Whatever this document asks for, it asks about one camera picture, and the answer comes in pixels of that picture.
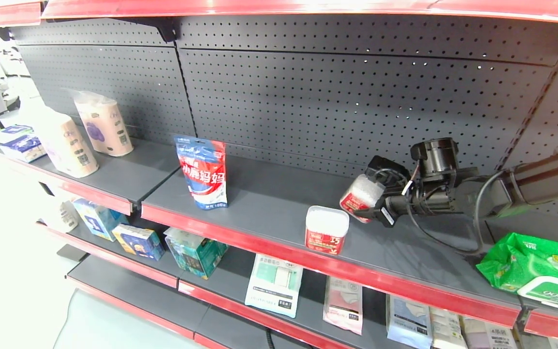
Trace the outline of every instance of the snack bag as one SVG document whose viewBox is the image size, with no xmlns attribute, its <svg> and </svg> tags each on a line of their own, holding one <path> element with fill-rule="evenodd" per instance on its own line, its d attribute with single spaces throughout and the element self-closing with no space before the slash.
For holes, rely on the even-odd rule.
<svg viewBox="0 0 558 349">
<path fill-rule="evenodd" d="M 188 191 L 203 210 L 228 207 L 225 143 L 177 135 L 173 138 Z"/>
</svg>

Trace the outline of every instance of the gray shelf surface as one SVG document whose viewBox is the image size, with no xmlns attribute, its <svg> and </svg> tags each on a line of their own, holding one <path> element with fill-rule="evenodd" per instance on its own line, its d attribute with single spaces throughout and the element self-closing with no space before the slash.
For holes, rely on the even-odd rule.
<svg viewBox="0 0 558 349">
<path fill-rule="evenodd" d="M 230 349 L 260 349 L 268 347 L 265 327 L 223 309 L 210 306 L 196 333 Z M 271 335 L 277 349 L 310 349 L 299 340 L 275 331 Z"/>
<path fill-rule="evenodd" d="M 254 260 L 255 254 L 252 252 L 230 247 L 208 280 L 199 278 L 190 272 L 183 272 L 180 280 L 244 304 Z M 327 276 L 324 274 L 304 270 L 295 318 L 256 308 L 252 309 L 276 316 L 285 322 L 293 323 L 358 349 L 408 349 L 405 345 L 386 338 L 386 295 L 366 287 L 363 288 L 364 320 L 361 336 L 324 322 L 322 316 L 326 278 Z"/>
<path fill-rule="evenodd" d="M 190 331 L 208 310 L 205 302 L 95 256 L 88 256 L 68 276 Z"/>
<path fill-rule="evenodd" d="M 83 133 L 86 142 L 90 144 L 84 128 L 79 127 L 79 130 Z M 180 164 L 173 146 L 133 138 L 131 141 L 135 150 L 123 157 L 116 158 L 93 152 L 100 168 L 97 172 L 83 178 L 75 178 L 59 172 L 47 156 L 36 159 L 27 165 L 128 199 L 133 203 L 139 203 L 175 172 Z"/>
<path fill-rule="evenodd" d="M 339 208 L 339 199 L 351 179 L 263 161 L 227 159 L 230 207 L 200 210 L 193 203 L 183 174 L 178 171 L 142 204 L 220 225 L 307 250 L 304 246 L 305 216 L 311 205 Z M 471 224 L 460 215 L 426 217 L 423 227 L 439 238 L 471 248 Z M 419 232 L 408 217 L 394 228 L 381 223 L 362 224 L 350 219 L 343 250 L 337 258 L 383 274 L 431 285 L 443 291 L 488 302 L 519 307 L 512 294 L 492 288 L 467 260 Z"/>
</svg>

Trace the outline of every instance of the toilet paper roll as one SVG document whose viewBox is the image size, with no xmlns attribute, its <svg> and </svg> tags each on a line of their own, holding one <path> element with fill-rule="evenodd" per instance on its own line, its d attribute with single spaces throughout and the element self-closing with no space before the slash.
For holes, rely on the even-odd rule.
<svg viewBox="0 0 558 349">
<path fill-rule="evenodd" d="M 98 170 L 92 149 L 68 115 L 46 108 L 32 126 L 58 171 L 81 178 Z"/>
<path fill-rule="evenodd" d="M 87 91 L 75 95 L 75 106 L 95 151 L 121 157 L 133 151 L 117 101 Z"/>
</svg>

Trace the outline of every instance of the white floor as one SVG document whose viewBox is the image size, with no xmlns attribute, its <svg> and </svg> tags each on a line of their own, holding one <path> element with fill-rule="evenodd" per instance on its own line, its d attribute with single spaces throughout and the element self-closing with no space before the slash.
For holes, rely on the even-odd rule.
<svg viewBox="0 0 558 349">
<path fill-rule="evenodd" d="M 19 88 L 22 111 L 41 102 L 30 79 L 11 84 Z M 5 115 L 2 122 L 5 126 L 22 124 L 23 113 Z M 0 161 L 0 348 L 202 348 L 82 291 L 75 292 L 64 279 L 75 263 L 56 254 L 62 241 L 35 227 L 40 212 L 33 202 L 41 195 L 44 192 L 37 182 L 11 172 Z"/>
</svg>

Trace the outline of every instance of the white lid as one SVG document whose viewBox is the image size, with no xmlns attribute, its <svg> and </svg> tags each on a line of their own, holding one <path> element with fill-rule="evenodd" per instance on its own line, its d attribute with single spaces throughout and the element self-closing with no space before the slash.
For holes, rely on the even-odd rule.
<svg viewBox="0 0 558 349">
<path fill-rule="evenodd" d="M 344 237 L 350 225 L 350 216 L 342 210 L 324 206 L 311 206 L 305 219 L 307 229 L 333 237 Z"/>
</svg>

